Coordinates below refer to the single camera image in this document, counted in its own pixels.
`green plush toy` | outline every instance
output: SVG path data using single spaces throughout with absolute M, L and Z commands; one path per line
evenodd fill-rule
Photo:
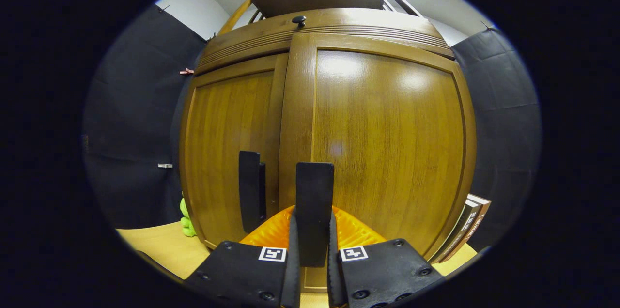
M 192 220 L 190 220 L 190 215 L 187 213 L 185 198 L 181 199 L 181 213 L 184 216 L 181 219 L 181 225 L 183 226 L 183 234 L 186 235 L 186 237 L 193 237 L 194 235 L 196 235 L 196 231 L 194 231 Z

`cabinet door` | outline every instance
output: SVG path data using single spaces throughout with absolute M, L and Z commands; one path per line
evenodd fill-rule
M 246 236 L 239 204 L 239 151 L 265 162 L 267 217 L 278 211 L 279 131 L 288 54 L 196 77 L 181 128 L 183 194 L 199 239 L 210 248 Z
M 279 205 L 295 203 L 295 164 L 334 163 L 334 206 L 429 259 L 463 209 L 476 154 L 457 63 L 357 36 L 293 37 L 283 102 Z M 325 268 L 306 268 L 324 291 Z

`book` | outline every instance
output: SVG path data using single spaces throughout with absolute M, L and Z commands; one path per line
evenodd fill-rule
M 461 217 L 459 217 L 458 222 L 456 222 L 456 226 L 452 229 L 452 232 L 448 235 L 439 251 L 437 251 L 437 253 L 429 261 L 431 264 L 442 262 L 450 251 L 452 251 L 452 249 L 459 244 L 459 241 L 467 235 L 467 231 L 474 223 L 474 220 L 476 220 L 476 215 L 478 215 L 478 210 L 480 207 L 480 204 L 472 200 L 465 200 L 465 206 L 463 208 L 463 212 L 461 213 Z
M 467 243 L 469 238 L 471 238 L 471 236 L 474 235 L 474 232 L 480 226 L 480 223 L 482 222 L 484 215 L 487 214 L 487 211 L 489 210 L 489 207 L 491 206 L 491 200 L 480 198 L 479 196 L 467 195 L 467 200 L 471 200 L 475 203 L 480 204 L 478 215 L 476 215 L 476 221 L 472 224 L 471 227 L 469 227 L 469 229 L 467 230 L 467 234 L 461 239 L 459 244 L 457 244 L 457 246 L 455 246 L 454 249 L 452 249 L 452 251 L 450 251 L 450 253 L 448 253 L 448 255 L 445 256 L 443 260 L 441 260 L 442 262 L 449 260 L 452 256 L 456 254 L 458 250 L 461 249 L 461 247 L 463 247 L 463 245 L 465 245 L 465 243 Z

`wooden table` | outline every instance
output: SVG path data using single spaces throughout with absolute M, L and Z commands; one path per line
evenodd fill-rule
M 198 237 L 183 235 L 180 222 L 142 229 L 118 229 L 118 233 L 135 250 L 140 250 L 151 259 L 186 279 L 208 257 L 209 250 L 200 244 Z M 433 264 L 442 275 L 459 268 L 476 255 L 476 251 L 465 244 L 450 260 Z M 327 294 L 301 293 L 301 308 L 327 308 Z

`round knob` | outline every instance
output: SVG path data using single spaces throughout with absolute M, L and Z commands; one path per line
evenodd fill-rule
M 293 23 L 296 23 L 297 27 L 299 27 L 299 28 L 301 28 L 301 27 L 306 25 L 306 23 L 304 23 L 304 21 L 306 21 L 306 17 L 305 16 L 295 16 L 295 17 L 293 17 Z

